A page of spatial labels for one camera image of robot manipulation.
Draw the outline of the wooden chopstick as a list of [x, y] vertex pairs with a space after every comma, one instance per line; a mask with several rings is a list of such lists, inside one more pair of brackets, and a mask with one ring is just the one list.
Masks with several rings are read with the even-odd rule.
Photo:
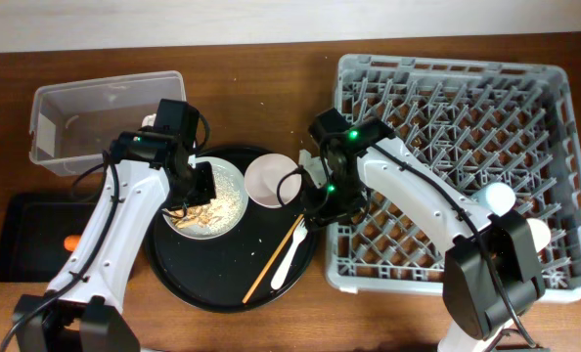
[[273, 254], [270, 256], [269, 260], [267, 261], [267, 263], [265, 264], [265, 266], [263, 267], [263, 269], [260, 271], [259, 275], [254, 280], [254, 282], [252, 283], [251, 287], [249, 288], [249, 290], [247, 291], [246, 295], [244, 296], [244, 298], [242, 300], [242, 303], [244, 305], [246, 305], [248, 303], [248, 301], [252, 297], [253, 293], [255, 292], [255, 290], [257, 289], [257, 287], [259, 286], [259, 284], [261, 283], [262, 279], [265, 277], [265, 275], [269, 271], [270, 267], [273, 265], [273, 263], [277, 259], [278, 255], [280, 254], [280, 252], [282, 251], [282, 249], [285, 247], [285, 245], [287, 244], [288, 240], [291, 238], [291, 235], [294, 233], [294, 230], [303, 221], [303, 218], [304, 218], [304, 215], [303, 214], [298, 215], [298, 217], [296, 218], [296, 220], [294, 221], [294, 223], [291, 225], [290, 229], [284, 235], [284, 237], [282, 238], [281, 242], [279, 243], [279, 245], [277, 246], [277, 248], [275, 249], [275, 251], [273, 252]]

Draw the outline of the grey dishwasher rack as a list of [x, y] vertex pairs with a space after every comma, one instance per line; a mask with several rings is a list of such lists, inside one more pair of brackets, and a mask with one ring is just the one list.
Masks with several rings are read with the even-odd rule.
[[[509, 185], [516, 210], [545, 221], [545, 300], [581, 299], [581, 149], [568, 76], [559, 66], [347, 54], [336, 109], [377, 117], [460, 193]], [[437, 295], [443, 262], [394, 205], [373, 195], [357, 226], [327, 233], [326, 278], [337, 289]]]

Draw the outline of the round black serving tray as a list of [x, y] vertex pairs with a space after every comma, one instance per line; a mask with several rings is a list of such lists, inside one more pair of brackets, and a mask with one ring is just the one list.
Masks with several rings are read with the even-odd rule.
[[251, 201], [233, 230], [204, 241], [179, 235], [159, 214], [148, 229], [144, 248], [157, 278], [184, 302], [210, 312], [244, 312], [281, 297], [309, 266], [318, 243], [312, 235], [300, 244], [282, 287], [270, 287], [278, 267], [273, 264], [248, 302], [243, 302], [302, 212], [303, 205], [297, 198], [282, 209], [267, 209]]

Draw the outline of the white plastic fork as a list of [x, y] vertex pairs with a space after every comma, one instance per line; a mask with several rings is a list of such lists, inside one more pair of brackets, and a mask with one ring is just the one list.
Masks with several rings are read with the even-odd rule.
[[306, 239], [307, 233], [308, 230], [305, 225], [305, 220], [302, 219], [293, 230], [290, 247], [271, 280], [270, 286], [272, 289], [277, 290], [282, 287], [290, 271], [291, 263], [298, 250], [298, 247]]

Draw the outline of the cream plastic cup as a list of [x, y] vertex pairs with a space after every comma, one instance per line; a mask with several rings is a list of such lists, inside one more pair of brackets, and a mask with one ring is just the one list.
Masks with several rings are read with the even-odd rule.
[[537, 218], [527, 218], [534, 246], [537, 252], [544, 249], [551, 241], [551, 229], [546, 222]]

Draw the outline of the light blue plastic cup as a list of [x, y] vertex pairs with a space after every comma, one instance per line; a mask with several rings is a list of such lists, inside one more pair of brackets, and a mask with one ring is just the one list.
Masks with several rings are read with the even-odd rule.
[[514, 191], [501, 182], [487, 184], [471, 198], [498, 216], [509, 212], [516, 202]]

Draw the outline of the pink shallow bowl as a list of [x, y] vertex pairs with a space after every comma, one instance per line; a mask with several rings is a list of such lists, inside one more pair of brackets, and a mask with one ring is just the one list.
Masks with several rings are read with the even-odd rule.
[[[297, 168], [297, 164], [283, 154], [265, 154], [255, 159], [245, 173], [245, 189], [249, 197], [266, 208], [280, 208], [277, 198], [278, 184]], [[283, 204], [290, 203], [299, 194], [301, 176], [293, 174], [282, 184], [280, 197]]]

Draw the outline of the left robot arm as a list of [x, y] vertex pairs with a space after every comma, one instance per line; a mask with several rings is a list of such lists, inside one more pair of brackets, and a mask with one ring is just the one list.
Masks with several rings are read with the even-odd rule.
[[123, 132], [104, 151], [99, 200], [66, 264], [43, 296], [24, 295], [0, 349], [139, 351], [123, 316], [135, 258], [156, 214], [214, 196], [209, 163], [197, 163], [194, 132]]

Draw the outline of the black rectangular tray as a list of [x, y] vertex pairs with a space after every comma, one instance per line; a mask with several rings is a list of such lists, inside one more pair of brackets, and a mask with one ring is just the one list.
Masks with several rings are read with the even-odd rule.
[[0, 236], [0, 283], [50, 282], [71, 255], [66, 238], [83, 232], [94, 208], [63, 194], [13, 196]]

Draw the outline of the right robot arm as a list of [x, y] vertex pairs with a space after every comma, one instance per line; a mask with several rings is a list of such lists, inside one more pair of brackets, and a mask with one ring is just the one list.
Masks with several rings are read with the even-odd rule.
[[319, 149], [323, 185], [304, 191], [309, 224], [349, 223], [381, 194], [430, 239], [444, 259], [442, 298], [452, 325], [440, 351], [492, 351], [511, 333], [536, 342], [521, 316], [545, 294], [539, 252], [549, 225], [526, 218], [496, 192], [468, 198], [419, 162], [385, 123], [352, 126], [316, 119], [308, 129]]

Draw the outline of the orange carrot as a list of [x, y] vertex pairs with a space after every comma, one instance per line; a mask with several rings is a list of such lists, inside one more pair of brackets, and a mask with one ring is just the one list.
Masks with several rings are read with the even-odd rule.
[[69, 235], [64, 240], [64, 248], [66, 251], [74, 252], [81, 240], [80, 235]]

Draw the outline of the grey plate with food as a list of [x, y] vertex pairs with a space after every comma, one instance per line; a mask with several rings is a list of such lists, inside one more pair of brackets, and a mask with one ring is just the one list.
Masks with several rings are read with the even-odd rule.
[[244, 174], [233, 163], [213, 156], [197, 159], [197, 166], [209, 162], [216, 198], [210, 203], [163, 214], [169, 228], [193, 240], [211, 240], [230, 232], [243, 218], [248, 205]]

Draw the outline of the clear plastic waste bin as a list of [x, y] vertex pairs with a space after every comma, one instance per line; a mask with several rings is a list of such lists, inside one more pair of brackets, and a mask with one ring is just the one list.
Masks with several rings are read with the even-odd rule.
[[186, 99], [182, 75], [158, 71], [40, 87], [30, 115], [29, 159], [58, 176], [102, 161], [122, 132], [134, 132], [162, 99]]

